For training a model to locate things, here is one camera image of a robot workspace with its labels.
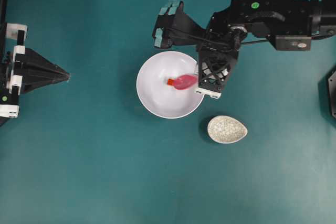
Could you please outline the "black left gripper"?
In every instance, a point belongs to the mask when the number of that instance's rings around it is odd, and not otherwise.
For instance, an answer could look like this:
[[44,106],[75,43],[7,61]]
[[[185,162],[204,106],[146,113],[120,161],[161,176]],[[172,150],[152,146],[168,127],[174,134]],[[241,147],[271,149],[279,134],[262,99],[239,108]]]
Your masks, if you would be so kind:
[[[51,84],[57,84],[70,79],[70,73],[60,66],[50,62],[34,50],[25,48],[27,25],[4,23],[1,25],[1,125],[9,119],[17,118],[19,114],[19,96]],[[13,52],[5,52],[6,40],[17,42]],[[16,55],[25,54],[26,63],[30,67],[46,70],[51,76],[15,74]]]

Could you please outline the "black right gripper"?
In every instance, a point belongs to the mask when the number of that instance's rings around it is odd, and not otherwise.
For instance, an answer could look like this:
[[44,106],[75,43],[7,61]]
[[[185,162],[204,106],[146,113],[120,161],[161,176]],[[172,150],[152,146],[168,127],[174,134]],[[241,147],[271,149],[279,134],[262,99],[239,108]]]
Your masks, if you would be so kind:
[[[219,99],[238,61],[238,51],[248,33],[263,38],[276,50],[285,50],[280,37],[285,35],[285,0],[231,0],[215,12],[203,29],[183,11],[181,0],[170,0],[160,8],[152,37],[154,47],[197,45],[198,87],[195,93]],[[221,51],[204,49],[213,48]]]

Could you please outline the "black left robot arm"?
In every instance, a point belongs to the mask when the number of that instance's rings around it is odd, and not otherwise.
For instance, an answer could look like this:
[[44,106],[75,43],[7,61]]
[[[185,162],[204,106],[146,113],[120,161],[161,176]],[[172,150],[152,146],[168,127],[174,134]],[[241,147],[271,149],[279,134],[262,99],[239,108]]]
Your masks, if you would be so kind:
[[6,22],[1,0],[1,125],[19,115],[19,97],[70,79],[70,74],[25,46],[26,25]]

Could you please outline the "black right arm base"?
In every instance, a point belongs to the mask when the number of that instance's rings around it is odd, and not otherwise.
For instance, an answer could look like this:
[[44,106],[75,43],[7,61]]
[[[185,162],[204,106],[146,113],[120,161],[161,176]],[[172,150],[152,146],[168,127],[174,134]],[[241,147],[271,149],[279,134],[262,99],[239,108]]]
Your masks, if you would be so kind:
[[335,124],[335,65],[318,82],[319,105],[322,117]]

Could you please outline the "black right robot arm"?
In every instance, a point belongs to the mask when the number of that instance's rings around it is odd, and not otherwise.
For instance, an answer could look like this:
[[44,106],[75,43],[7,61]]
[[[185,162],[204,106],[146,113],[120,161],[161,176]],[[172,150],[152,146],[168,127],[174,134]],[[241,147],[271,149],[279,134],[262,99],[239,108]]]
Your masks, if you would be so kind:
[[169,1],[160,9],[152,33],[154,46],[196,46],[196,92],[216,99],[249,34],[279,51],[308,51],[312,41],[335,36],[335,0],[231,0],[211,16],[206,28],[183,8],[182,1]]

